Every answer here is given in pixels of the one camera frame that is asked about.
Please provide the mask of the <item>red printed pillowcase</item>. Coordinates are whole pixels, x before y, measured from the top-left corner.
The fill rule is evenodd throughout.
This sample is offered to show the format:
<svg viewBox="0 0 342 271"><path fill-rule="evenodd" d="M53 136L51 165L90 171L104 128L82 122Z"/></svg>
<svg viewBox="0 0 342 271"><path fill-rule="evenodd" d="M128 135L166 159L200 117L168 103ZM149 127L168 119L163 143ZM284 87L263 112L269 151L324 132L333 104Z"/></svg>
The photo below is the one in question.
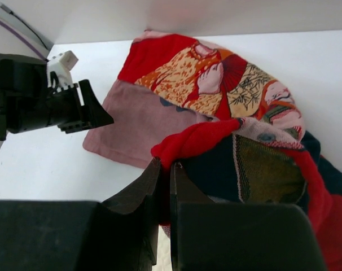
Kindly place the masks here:
<svg viewBox="0 0 342 271"><path fill-rule="evenodd" d="M161 160L165 234L170 168L179 161L213 202L298 205L328 269L342 270L342 173L275 77L220 45L147 30L103 107L115 122L89 131L83 147L142 169Z"/></svg>

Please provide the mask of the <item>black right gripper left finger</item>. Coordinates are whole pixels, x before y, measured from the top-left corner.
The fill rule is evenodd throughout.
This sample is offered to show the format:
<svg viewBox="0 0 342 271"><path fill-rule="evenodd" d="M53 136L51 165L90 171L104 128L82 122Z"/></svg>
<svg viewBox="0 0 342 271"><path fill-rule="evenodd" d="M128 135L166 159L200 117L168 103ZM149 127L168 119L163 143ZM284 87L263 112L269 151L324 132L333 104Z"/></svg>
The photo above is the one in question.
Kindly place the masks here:
<svg viewBox="0 0 342 271"><path fill-rule="evenodd" d="M154 194L160 176L160 159L153 158L136 180L117 194L104 200L102 204L114 213L121 215L133 213L141 206L146 196L152 196Z"/></svg>

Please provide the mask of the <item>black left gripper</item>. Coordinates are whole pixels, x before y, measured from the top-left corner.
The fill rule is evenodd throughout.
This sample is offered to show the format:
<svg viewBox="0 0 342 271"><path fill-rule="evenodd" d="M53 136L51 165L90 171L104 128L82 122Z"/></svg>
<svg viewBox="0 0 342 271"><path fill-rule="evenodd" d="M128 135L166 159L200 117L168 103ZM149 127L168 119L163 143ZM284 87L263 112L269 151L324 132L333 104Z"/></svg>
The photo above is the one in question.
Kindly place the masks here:
<svg viewBox="0 0 342 271"><path fill-rule="evenodd" d="M62 126L82 120L83 129L111 125L114 119L97 100L89 80L58 91L60 81L44 60L0 54L0 141L7 133Z"/></svg>

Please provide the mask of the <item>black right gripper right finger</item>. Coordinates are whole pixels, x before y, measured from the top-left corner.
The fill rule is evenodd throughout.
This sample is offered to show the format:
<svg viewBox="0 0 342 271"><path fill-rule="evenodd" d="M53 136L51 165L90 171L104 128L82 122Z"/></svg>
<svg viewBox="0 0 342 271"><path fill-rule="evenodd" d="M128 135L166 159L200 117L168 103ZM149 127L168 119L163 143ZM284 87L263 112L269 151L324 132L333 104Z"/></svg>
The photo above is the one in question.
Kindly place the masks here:
<svg viewBox="0 0 342 271"><path fill-rule="evenodd" d="M170 206L214 204L188 177L181 163L170 171Z"/></svg>

